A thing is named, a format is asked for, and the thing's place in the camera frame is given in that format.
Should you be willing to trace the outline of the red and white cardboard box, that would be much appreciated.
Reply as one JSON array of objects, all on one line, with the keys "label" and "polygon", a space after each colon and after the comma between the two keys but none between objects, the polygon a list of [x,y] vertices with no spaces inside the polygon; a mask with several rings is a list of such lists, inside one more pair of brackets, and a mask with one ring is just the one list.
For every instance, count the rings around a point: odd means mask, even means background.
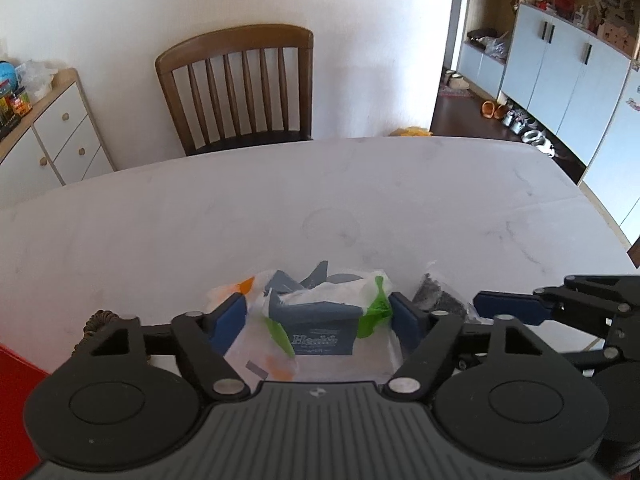
[{"label": "red and white cardboard box", "polygon": [[23,479],[40,459],[24,426],[25,403],[48,376],[5,346],[0,352],[0,478]]}]

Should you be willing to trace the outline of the white drawer sideboard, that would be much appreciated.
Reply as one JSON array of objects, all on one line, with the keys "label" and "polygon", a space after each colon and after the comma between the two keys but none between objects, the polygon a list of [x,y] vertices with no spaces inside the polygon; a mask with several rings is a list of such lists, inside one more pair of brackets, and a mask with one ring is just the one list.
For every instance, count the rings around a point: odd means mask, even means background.
[{"label": "white drawer sideboard", "polygon": [[51,92],[1,140],[1,206],[114,170],[77,70],[64,68]]}]

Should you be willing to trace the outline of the clear plastic bag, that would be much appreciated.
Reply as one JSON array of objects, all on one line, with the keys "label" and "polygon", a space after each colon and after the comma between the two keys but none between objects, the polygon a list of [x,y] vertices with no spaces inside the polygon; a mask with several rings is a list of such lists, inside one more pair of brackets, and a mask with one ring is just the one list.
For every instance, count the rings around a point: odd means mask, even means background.
[{"label": "clear plastic bag", "polygon": [[20,87],[26,90],[32,104],[36,104],[52,91],[53,79],[58,73],[56,68],[36,61],[22,63],[15,71]]}]

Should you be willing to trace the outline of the black packet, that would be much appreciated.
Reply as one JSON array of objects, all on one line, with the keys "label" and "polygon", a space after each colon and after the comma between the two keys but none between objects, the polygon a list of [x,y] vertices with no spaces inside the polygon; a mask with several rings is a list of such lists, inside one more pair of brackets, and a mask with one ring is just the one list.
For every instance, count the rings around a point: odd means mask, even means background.
[{"label": "black packet", "polygon": [[465,322],[474,324],[482,322],[472,304],[466,301],[437,274],[425,273],[423,275],[412,302],[423,312],[443,310],[461,316]]}]

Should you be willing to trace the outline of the wet wipes pack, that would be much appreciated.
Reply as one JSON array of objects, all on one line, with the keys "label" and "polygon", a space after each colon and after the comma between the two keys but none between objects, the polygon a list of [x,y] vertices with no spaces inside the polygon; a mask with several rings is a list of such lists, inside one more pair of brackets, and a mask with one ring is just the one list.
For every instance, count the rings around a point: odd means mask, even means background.
[{"label": "wet wipes pack", "polygon": [[246,302],[219,352],[251,389],[260,382],[382,384],[402,352],[392,330],[392,282],[382,270],[331,273],[322,261],[306,278],[262,271],[207,295],[212,312],[238,292]]}]

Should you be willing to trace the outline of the white wall cabinet unit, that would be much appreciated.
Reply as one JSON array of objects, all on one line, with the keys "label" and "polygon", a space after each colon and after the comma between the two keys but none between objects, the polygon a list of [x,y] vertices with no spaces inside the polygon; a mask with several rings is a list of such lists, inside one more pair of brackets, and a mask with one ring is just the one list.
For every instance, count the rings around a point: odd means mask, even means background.
[{"label": "white wall cabinet unit", "polygon": [[458,70],[533,118],[582,167],[627,240],[639,235],[639,0],[462,0]]}]

